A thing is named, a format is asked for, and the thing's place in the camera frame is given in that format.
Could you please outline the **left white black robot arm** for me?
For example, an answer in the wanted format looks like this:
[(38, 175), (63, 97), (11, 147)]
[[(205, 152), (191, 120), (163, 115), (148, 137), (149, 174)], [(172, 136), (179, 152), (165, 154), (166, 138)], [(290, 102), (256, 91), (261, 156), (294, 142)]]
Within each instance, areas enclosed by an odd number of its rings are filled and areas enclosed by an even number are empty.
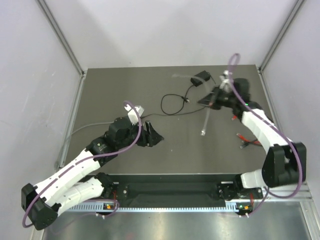
[(85, 182), (81, 179), (134, 145), (153, 147), (164, 140), (150, 121), (132, 122), (119, 117), (108, 130), (92, 140), (69, 164), (52, 176), (21, 189), (23, 227), (43, 230), (69, 208), (92, 198), (109, 198), (114, 191), (113, 182), (105, 173), (97, 173)]

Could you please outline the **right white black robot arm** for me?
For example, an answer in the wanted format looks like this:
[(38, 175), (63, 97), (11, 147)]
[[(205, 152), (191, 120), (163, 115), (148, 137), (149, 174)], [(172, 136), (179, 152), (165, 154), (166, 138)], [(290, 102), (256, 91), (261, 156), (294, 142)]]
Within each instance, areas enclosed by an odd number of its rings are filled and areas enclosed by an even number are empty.
[(250, 83), (245, 78), (229, 80), (222, 77), (220, 85), (198, 100), (198, 104), (213, 110), (230, 108), (236, 118), (260, 142), (266, 157), (262, 168), (235, 176), (233, 192), (245, 198), (253, 188), (271, 188), (296, 185), (284, 199), (294, 197), (306, 179), (307, 149), (301, 142), (293, 142), (277, 129), (262, 107), (251, 101)]

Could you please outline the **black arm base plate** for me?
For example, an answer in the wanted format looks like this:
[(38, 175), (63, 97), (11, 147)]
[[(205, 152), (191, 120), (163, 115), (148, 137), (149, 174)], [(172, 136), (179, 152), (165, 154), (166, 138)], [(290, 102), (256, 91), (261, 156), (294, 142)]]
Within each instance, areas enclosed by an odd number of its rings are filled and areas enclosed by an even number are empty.
[(118, 198), (138, 194), (207, 194), (214, 199), (227, 201), (263, 198), (259, 187), (237, 188), (234, 174), (110, 174), (109, 177), (116, 185)]

